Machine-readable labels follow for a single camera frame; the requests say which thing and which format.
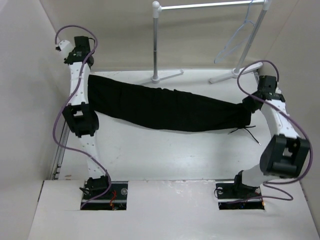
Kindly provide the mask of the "black trousers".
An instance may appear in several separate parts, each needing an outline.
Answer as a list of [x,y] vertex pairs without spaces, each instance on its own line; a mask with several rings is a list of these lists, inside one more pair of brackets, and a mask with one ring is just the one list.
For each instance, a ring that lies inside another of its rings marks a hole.
[[242,103],[98,75],[88,77],[87,92],[94,111],[149,129],[197,133],[252,128],[252,114]]

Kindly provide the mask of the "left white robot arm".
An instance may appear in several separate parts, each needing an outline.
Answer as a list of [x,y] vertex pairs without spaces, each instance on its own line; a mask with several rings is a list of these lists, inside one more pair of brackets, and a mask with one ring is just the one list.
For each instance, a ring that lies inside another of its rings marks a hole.
[[62,115],[72,133],[79,139],[82,148],[75,151],[87,156],[89,178],[83,192],[86,201],[108,199],[112,195],[111,179],[100,163],[97,143],[99,118],[89,104],[88,81],[94,63],[87,36],[74,37],[74,43],[63,40],[58,44],[63,60],[70,70],[70,96]]

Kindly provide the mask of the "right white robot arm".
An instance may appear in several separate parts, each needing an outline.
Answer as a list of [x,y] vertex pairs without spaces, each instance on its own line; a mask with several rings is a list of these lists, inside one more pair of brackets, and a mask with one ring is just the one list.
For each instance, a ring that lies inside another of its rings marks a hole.
[[297,178],[311,148],[309,140],[301,138],[288,119],[286,101],[278,90],[276,77],[260,76],[256,92],[244,98],[242,103],[252,114],[262,112],[271,139],[259,164],[235,176],[231,190],[238,198],[255,192],[268,181]]

